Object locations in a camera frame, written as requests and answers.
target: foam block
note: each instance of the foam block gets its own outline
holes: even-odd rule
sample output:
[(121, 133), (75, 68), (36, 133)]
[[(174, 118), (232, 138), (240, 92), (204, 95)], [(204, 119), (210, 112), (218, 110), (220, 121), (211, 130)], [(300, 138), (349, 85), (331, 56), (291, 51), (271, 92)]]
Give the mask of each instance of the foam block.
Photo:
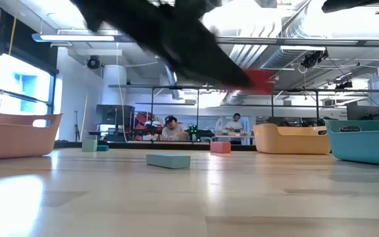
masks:
[(211, 142), (210, 151), (213, 153), (230, 153), (230, 142)]
[(145, 162), (148, 165), (155, 165), (169, 169), (189, 168), (191, 165), (191, 156), (177, 154), (147, 154)]
[(84, 140), (82, 142), (82, 151), (83, 152), (95, 152), (97, 150), (97, 141), (96, 140)]
[(108, 145), (98, 145), (97, 146), (97, 151), (108, 151), (109, 146)]

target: man wearing cap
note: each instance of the man wearing cap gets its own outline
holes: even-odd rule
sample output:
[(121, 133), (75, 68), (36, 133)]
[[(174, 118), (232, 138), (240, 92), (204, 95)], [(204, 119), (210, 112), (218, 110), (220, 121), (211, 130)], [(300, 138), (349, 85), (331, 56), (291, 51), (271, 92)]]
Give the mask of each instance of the man wearing cap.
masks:
[(184, 129), (178, 123), (178, 119), (169, 115), (164, 119), (166, 125), (162, 130), (162, 137), (166, 140), (168, 138), (174, 138), (174, 140), (188, 140), (188, 133), (184, 132)]

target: black cap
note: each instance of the black cap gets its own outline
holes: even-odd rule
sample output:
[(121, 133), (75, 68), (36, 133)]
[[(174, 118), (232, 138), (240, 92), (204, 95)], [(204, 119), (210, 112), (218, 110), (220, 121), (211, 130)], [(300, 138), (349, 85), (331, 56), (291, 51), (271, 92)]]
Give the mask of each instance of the black cap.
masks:
[(169, 115), (169, 116), (167, 116), (165, 119), (164, 119), (164, 123), (165, 124), (168, 124), (168, 123), (170, 123), (170, 122), (172, 122), (172, 121), (174, 121), (175, 120), (175, 122), (178, 122), (178, 119), (176, 119), (173, 115)]

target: green foam block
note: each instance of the green foam block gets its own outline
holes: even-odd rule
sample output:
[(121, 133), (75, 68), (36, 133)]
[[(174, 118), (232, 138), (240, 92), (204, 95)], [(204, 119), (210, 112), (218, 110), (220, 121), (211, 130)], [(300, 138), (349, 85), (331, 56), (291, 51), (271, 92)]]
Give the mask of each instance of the green foam block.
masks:
[(97, 150), (96, 140), (84, 140), (82, 143), (83, 152), (95, 152)]
[(97, 146), (97, 151), (108, 151), (109, 146), (108, 145), (98, 145)]
[(147, 154), (145, 162), (148, 165), (155, 165), (169, 169), (189, 168), (191, 165), (191, 156), (177, 154)]

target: red object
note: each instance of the red object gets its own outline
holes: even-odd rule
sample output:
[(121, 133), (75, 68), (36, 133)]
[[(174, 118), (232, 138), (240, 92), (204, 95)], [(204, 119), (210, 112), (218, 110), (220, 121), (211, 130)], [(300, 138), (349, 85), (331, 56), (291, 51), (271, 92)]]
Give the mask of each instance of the red object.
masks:
[(211, 142), (210, 151), (213, 153), (230, 153), (230, 142)]
[(256, 95), (271, 95), (273, 92), (274, 82), (273, 82), (273, 70), (260, 69), (244, 69), (243, 70), (252, 83), (250, 88), (238, 88), (232, 86), (225, 86), (225, 90), (245, 90), (251, 91), (252, 94)]

